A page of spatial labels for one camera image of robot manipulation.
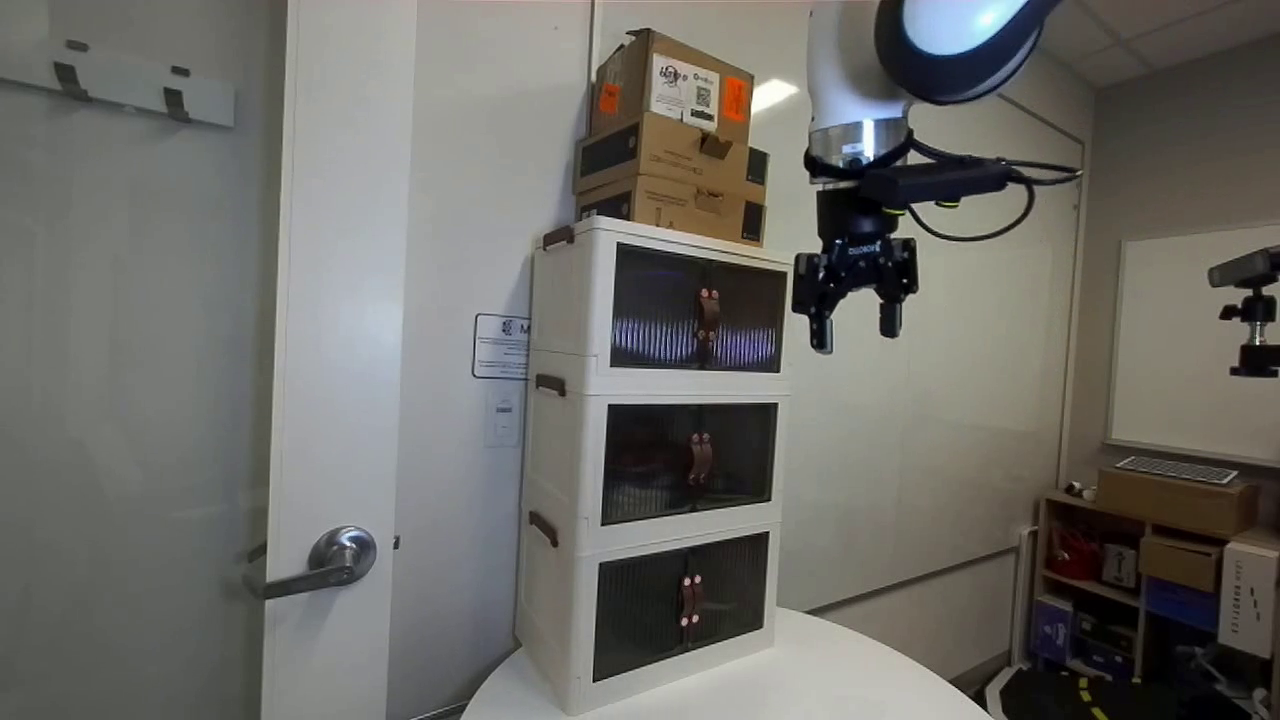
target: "white cabinet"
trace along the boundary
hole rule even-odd
[[[785,268],[625,222],[538,247],[520,641],[568,712],[772,641]]]

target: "robotic arm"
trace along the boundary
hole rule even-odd
[[[1013,82],[1054,8],[1056,0],[812,0],[803,166],[824,183],[819,251],[798,256],[791,313],[810,315],[817,354],[834,354],[834,313],[857,287],[877,287],[879,337],[899,337],[899,308],[916,293],[916,244],[891,234],[912,204],[1022,183],[1029,209],[1009,226],[1016,230],[1032,214],[1036,183],[1078,181],[1060,166],[953,158],[907,131],[912,101],[967,103]]]

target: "door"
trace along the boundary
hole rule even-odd
[[[0,83],[5,720],[385,715],[411,11],[0,0],[0,77],[83,39],[235,87],[206,130]],[[362,586],[251,591],[338,525]]]

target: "storage shelf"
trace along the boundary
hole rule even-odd
[[[1078,581],[1078,577],[1056,577],[1056,573],[1045,573],[1045,581],[1068,586],[1068,590],[1078,590],[1078,591],[1088,591],[1088,597],[1102,597],[1102,599],[1114,599],[1114,603],[1144,610],[1139,597],[1121,591],[1121,590],[1110,590],[1110,586],[1095,586],[1095,581]]]

